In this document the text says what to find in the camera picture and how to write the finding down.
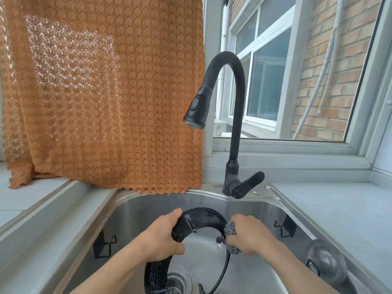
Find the faucet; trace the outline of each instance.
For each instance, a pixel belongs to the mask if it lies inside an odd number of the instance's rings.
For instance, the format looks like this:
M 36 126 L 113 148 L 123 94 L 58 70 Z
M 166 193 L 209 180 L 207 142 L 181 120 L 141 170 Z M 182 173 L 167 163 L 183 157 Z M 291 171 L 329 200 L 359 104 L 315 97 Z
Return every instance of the faucet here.
M 228 64 L 233 70 L 236 81 L 236 101 L 234 104 L 233 129 L 231 133 L 230 156 L 226 163 L 225 182 L 222 192 L 236 199 L 243 198 L 252 188 L 264 180 L 262 171 L 256 172 L 241 182 L 238 178 L 238 151 L 241 138 L 241 126 L 245 105 L 245 74 L 239 58 L 232 52 L 224 51 L 217 54 L 205 72 L 203 82 L 192 103 L 189 105 L 183 121 L 194 129 L 204 129 L 210 108 L 211 96 L 218 78 L 219 71 Z

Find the sink basin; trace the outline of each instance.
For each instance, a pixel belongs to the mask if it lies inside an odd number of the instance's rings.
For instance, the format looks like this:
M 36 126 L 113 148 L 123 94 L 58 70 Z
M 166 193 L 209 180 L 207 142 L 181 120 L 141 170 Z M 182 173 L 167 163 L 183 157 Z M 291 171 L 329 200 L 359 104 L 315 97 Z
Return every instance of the sink basin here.
M 326 238 L 315 225 L 293 209 L 289 202 L 285 201 L 284 197 L 271 186 L 258 186 L 254 192 L 241 200 L 226 197 L 219 193 L 219 189 L 222 187 L 215 185 L 209 187 L 208 190 L 190 190 L 184 195 L 161 196 L 119 191 L 116 207 L 111 215 L 107 215 L 107 222 L 103 227 L 105 241 L 108 242 L 114 234 L 117 238 L 117 243 L 111 246 L 112 255 L 132 241 L 160 215 L 167 214 L 177 207 L 183 210 L 194 207 L 213 208 L 227 220 L 236 213 L 253 215 L 260 219 L 278 240 L 285 243 L 304 264 L 307 261 L 307 248 L 312 239 Z M 282 238 L 280 228 L 275 227 L 274 223 L 277 221 L 282 224 L 286 217 L 296 224 L 296 230 L 292 237 Z M 190 294 L 192 287 L 197 287 L 198 283 L 203 285 L 207 293 L 212 289 L 222 272 L 226 256 L 224 245 L 216 242 L 218 234 L 218 231 L 212 228 L 203 228 L 184 240 L 185 254 L 174 256 L 170 263 L 168 278 L 171 294 Z M 83 259 L 77 263 L 78 267 L 75 267 L 71 274 L 69 274 L 71 270 L 68 272 L 70 278 L 67 280 L 63 293 L 71 292 L 108 260 L 108 258 L 95 259 L 92 246 L 88 251 L 86 249 L 86 252 L 85 255 L 79 256 Z M 102 250 L 101 255 L 106 253 L 107 247 Z M 361 281 L 364 277 L 358 277 L 353 273 L 357 269 L 353 262 L 347 259 L 347 264 L 348 277 L 336 289 L 342 294 L 374 293 L 365 287 L 365 284 L 369 283 L 368 280 Z M 144 293 L 144 266 L 142 264 L 137 269 L 121 293 Z M 281 294 L 288 292 L 275 271 L 262 258 L 240 254 L 231 256 L 224 278 L 215 293 Z

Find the sink drain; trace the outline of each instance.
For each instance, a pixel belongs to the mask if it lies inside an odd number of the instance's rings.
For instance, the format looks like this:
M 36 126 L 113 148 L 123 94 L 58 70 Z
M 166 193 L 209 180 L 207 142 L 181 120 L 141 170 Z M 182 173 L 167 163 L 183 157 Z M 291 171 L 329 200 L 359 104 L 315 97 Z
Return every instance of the sink drain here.
M 169 268 L 167 273 L 167 288 L 169 294 L 191 294 L 192 280 L 188 272 L 178 267 Z

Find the hand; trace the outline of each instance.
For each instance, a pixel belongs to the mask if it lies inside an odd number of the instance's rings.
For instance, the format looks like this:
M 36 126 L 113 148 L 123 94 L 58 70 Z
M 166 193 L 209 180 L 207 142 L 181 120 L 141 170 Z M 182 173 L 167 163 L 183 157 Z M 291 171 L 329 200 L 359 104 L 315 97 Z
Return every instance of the hand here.
M 184 245 L 171 237 L 172 229 L 181 215 L 182 209 L 178 208 L 160 216 L 134 239 L 133 242 L 137 242 L 141 246 L 141 251 L 145 252 L 146 262 L 161 261 L 172 255 L 184 254 Z
M 238 247 L 245 254 L 263 254 L 277 242 L 265 225 L 253 216 L 236 214 L 231 217 L 237 235 L 228 235 L 227 243 Z

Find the curtain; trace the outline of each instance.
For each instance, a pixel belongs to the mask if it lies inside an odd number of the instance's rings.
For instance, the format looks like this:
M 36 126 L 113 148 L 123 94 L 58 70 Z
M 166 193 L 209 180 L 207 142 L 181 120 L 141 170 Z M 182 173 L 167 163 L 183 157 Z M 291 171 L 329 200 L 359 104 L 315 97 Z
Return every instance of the curtain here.
M 202 0 L 0 0 L 11 188 L 63 176 L 104 188 L 202 183 L 182 118 L 204 74 Z

